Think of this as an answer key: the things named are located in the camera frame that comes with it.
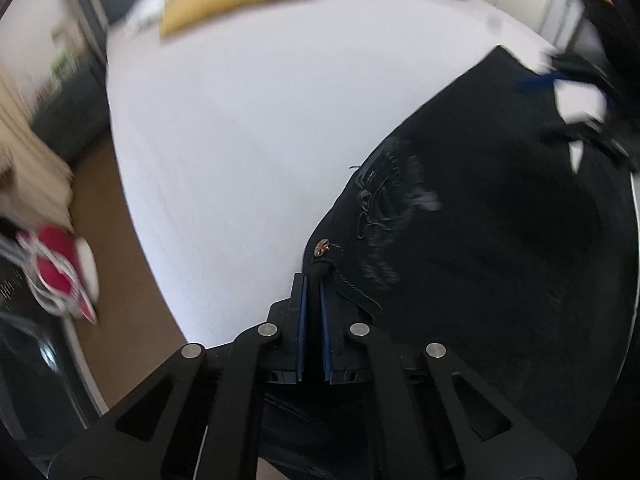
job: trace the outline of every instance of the wooden floor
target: wooden floor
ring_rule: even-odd
[[[140,249],[120,185],[111,136],[74,168],[71,216],[91,246],[100,279],[98,325],[76,322],[82,350],[109,407],[176,349],[184,337]]]

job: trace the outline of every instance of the white bed sheet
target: white bed sheet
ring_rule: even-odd
[[[551,49],[480,0],[291,0],[168,41],[112,30],[126,200],[185,337],[219,345],[263,321],[353,166],[496,44],[534,70]],[[566,117],[603,106],[559,91]]]

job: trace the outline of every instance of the nightstand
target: nightstand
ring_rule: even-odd
[[[31,129],[65,162],[73,162],[108,125],[105,69],[96,57],[88,56],[36,113]]]

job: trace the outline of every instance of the round metal joint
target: round metal joint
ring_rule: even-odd
[[[273,323],[262,323],[258,327],[258,334],[264,337],[271,337],[278,333],[278,327]]]
[[[427,345],[427,354],[429,354],[431,357],[439,359],[446,353],[447,349],[444,348],[444,345],[441,345],[440,343],[429,343]]]
[[[182,354],[182,357],[186,359],[193,359],[202,353],[202,347],[200,345],[196,345],[196,343],[189,343],[182,347],[180,353]]]
[[[316,248],[314,249],[314,256],[316,258],[319,258],[328,250],[329,250],[329,240],[328,238],[323,238],[316,244]]]
[[[354,323],[349,327],[349,332],[358,337],[362,337],[370,332],[370,328],[366,323]]]

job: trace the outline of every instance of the beige curtain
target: beige curtain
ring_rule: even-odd
[[[71,170],[31,131],[30,119],[0,70],[0,216],[23,229],[52,222],[71,230]]]

